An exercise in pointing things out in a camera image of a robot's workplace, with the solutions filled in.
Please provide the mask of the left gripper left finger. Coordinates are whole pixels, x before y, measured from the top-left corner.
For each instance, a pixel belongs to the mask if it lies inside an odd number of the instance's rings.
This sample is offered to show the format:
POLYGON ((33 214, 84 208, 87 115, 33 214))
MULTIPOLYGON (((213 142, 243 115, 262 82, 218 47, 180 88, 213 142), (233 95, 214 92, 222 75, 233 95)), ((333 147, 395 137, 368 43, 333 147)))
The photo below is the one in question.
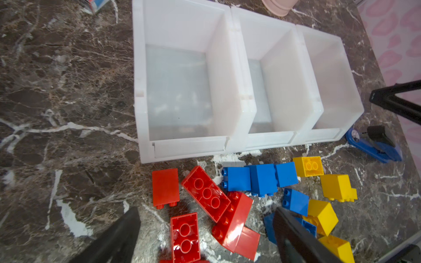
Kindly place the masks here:
POLYGON ((131 207, 72 263, 130 263, 137 244, 141 221, 137 207, 131 207))

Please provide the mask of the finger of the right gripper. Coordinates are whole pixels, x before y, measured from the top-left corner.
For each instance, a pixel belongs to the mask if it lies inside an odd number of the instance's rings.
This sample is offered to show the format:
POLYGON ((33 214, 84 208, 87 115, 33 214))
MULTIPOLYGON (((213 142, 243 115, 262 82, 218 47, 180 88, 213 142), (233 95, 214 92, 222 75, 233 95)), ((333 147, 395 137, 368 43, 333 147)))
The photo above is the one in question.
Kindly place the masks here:
POLYGON ((417 91, 420 89, 420 80, 395 84, 390 87, 373 90, 369 97, 369 101, 416 124, 421 124, 421 106, 396 96, 396 94, 399 93, 417 91))

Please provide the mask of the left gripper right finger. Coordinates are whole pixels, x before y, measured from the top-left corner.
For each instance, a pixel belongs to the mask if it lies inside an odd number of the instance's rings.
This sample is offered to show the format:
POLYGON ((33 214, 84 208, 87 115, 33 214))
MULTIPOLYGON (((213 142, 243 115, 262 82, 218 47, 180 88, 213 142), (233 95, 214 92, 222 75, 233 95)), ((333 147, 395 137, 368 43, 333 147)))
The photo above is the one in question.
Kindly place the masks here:
POLYGON ((339 263, 341 260, 322 245, 284 208, 275 210, 273 227, 283 263, 339 263))

